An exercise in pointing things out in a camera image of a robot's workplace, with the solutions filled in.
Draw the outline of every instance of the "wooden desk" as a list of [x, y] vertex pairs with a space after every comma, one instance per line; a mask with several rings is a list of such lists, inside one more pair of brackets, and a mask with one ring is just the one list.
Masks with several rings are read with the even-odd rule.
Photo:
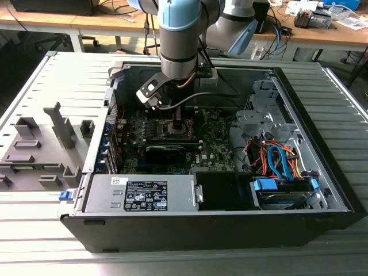
[[[48, 13], [19, 13], [14, 10], [9, 0], [8, 7], [11, 12], [29, 31], [67, 33], [71, 36], [74, 51], [83, 52], [83, 43], [81, 36], [83, 34], [115, 36], [117, 44], [120, 44], [120, 37], [143, 37], [143, 25], [145, 14], [141, 11], [134, 13], [134, 23], [120, 19], [114, 15], [103, 14], [97, 11], [94, 16], [73, 16], [68, 14], [48, 14]], [[114, 0], [114, 7], [127, 5], [126, 0]], [[107, 13], [113, 13], [111, 3], [100, 7]], [[298, 47], [316, 48], [316, 49], [335, 49], [345, 51], [364, 51], [368, 45], [368, 29], [351, 30], [336, 22], [332, 23], [330, 29], [309, 28], [300, 29], [294, 26], [294, 17], [283, 16], [285, 8], [273, 8], [277, 18], [283, 22], [282, 25], [293, 29], [292, 36], [287, 44], [287, 51], [284, 54], [284, 60], [292, 60]], [[131, 7], [124, 7], [119, 10], [120, 13], [133, 10]], [[157, 37], [159, 37], [159, 24], [154, 17]], [[17, 21], [9, 14], [0, 0], [0, 29], [23, 30]], [[254, 56], [255, 48], [268, 49], [269, 45], [275, 39], [275, 34], [271, 29], [263, 34], [255, 34], [250, 46], [242, 56], [249, 59]]]
[[[292, 36], [290, 38], [290, 42], [300, 42], [300, 43], [333, 43], [339, 45], [358, 45], [358, 46], [367, 46], [368, 45], [368, 29], [364, 28], [361, 30], [352, 30], [348, 27], [345, 27], [336, 21], [333, 21], [331, 27], [329, 29], [322, 28], [308, 28], [301, 29], [294, 26], [294, 16], [287, 17], [285, 15], [285, 7], [279, 9], [277, 7], [273, 8], [275, 11], [277, 19], [282, 22], [282, 26], [292, 28]], [[360, 9], [359, 12], [367, 12], [368, 9], [365, 10]], [[265, 34], [256, 34], [255, 37], [258, 39], [260, 37], [267, 39], [274, 39], [275, 35], [272, 30], [268, 30]]]
[[[273, 11], [277, 19], [282, 22], [282, 26], [292, 28], [292, 36], [287, 44], [287, 50], [282, 60], [292, 61], [297, 48], [330, 49], [343, 51], [364, 51], [368, 45], [368, 29], [352, 30], [336, 21], [333, 21], [329, 29], [308, 28], [301, 29], [294, 26], [294, 16], [285, 15], [285, 7], [274, 7]], [[368, 13], [368, 8], [358, 7], [358, 12]], [[263, 34], [255, 34], [252, 43], [255, 48], [268, 49], [275, 39], [275, 34], [271, 29]], [[281, 56], [276, 56], [275, 60], [281, 60]]]

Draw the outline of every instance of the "black connector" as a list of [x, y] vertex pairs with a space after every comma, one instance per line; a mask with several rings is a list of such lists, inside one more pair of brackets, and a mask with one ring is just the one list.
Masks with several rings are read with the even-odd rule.
[[285, 35], [285, 36], [291, 36], [292, 35], [292, 31], [293, 29], [292, 28], [288, 28], [288, 27], [285, 27], [285, 26], [282, 26], [281, 29], [280, 29], [280, 32], [281, 32], [281, 35]]
[[270, 132], [267, 131], [264, 134], [264, 138], [266, 138], [266, 140], [272, 140], [274, 138], [274, 136]]

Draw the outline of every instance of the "blue latch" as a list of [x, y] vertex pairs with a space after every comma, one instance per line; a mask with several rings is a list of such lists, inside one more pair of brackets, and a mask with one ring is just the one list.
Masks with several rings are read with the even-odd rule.
[[315, 179], [311, 179], [310, 184], [312, 184], [314, 190], [316, 190], [320, 187], [320, 185], [318, 184], [318, 181], [315, 180]]
[[258, 178], [253, 182], [254, 189], [259, 190], [277, 190], [277, 184], [275, 179], [271, 178]]
[[69, 201], [73, 200], [73, 192], [72, 191], [61, 191], [59, 194], [60, 201]]

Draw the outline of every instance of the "desk clutter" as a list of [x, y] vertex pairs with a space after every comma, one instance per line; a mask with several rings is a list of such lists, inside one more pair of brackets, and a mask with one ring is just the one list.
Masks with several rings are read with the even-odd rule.
[[294, 25], [298, 28], [329, 28], [332, 20], [353, 30], [368, 26], [368, 16], [354, 12], [359, 5], [357, 0], [336, 1], [290, 1], [285, 14], [295, 16]]

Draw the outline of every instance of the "barcode sticker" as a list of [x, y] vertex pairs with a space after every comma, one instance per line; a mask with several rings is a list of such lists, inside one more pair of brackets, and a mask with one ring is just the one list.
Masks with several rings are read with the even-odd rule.
[[126, 185], [128, 177], [111, 177], [111, 185]]

